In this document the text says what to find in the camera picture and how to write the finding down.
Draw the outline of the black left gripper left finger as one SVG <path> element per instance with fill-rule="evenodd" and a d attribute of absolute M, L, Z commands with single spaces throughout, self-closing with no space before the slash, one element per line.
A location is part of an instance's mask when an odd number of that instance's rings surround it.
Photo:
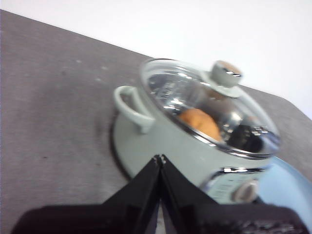
<path fill-rule="evenodd" d="M 44 206 L 25 212 L 14 234 L 153 234 L 159 206 L 161 160 L 154 156 L 102 204 Z"/>

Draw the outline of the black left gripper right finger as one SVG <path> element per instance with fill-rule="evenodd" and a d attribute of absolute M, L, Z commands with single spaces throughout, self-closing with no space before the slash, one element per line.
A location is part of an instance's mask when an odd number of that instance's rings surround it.
<path fill-rule="evenodd" d="M 308 234 L 310 182 L 281 159 L 191 183 L 160 156 L 162 200 L 179 234 Z"/>

